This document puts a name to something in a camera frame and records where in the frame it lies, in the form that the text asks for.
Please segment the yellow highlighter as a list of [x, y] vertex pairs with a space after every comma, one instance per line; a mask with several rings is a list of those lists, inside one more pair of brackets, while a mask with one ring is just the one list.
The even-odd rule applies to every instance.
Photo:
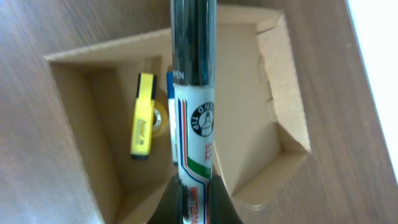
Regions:
[[139, 74], [130, 148], [133, 159], [147, 159], [150, 154], [156, 88], [157, 77], [153, 73]]

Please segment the black cap whiteboard marker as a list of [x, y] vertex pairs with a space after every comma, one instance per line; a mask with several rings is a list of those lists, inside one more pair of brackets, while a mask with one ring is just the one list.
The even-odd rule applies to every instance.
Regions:
[[170, 8], [182, 223], [209, 223], [217, 2], [172, 0]]

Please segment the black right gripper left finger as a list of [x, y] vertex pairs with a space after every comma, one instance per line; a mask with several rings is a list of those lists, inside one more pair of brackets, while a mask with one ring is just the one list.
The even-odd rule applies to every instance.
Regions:
[[182, 224], [182, 185], [178, 175], [168, 182], [147, 224]]

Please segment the blue cap whiteboard marker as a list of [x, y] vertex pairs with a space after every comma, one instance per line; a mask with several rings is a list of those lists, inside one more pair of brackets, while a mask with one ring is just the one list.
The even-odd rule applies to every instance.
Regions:
[[170, 124], [170, 143], [172, 151], [172, 162], [174, 166], [178, 166], [177, 160], [177, 140], [175, 136], [176, 132], [176, 115], [175, 115], [175, 90], [174, 90], [174, 78], [173, 72], [167, 72], [167, 98], [168, 98], [168, 109], [169, 109], [169, 124]]

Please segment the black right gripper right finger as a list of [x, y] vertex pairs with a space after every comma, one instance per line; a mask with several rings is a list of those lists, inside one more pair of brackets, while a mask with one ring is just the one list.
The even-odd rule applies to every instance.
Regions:
[[221, 176], [213, 174], [209, 185], [208, 199], [209, 224], [243, 224]]

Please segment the yellow tape roll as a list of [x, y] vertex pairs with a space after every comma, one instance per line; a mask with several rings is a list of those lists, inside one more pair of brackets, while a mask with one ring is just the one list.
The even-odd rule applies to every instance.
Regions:
[[152, 137], [159, 138], [169, 129], [169, 116], [163, 104], [155, 101], [154, 107], [154, 123], [152, 128]]

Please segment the brown cardboard box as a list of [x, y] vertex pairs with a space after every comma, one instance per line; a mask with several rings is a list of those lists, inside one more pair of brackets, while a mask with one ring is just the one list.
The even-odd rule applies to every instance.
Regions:
[[[305, 162], [310, 140], [285, 16], [218, 6], [214, 172], [240, 209], [261, 210]], [[168, 28], [46, 56], [102, 223], [145, 223], [172, 163]], [[129, 148], [138, 76], [157, 76], [160, 129], [148, 159]]]

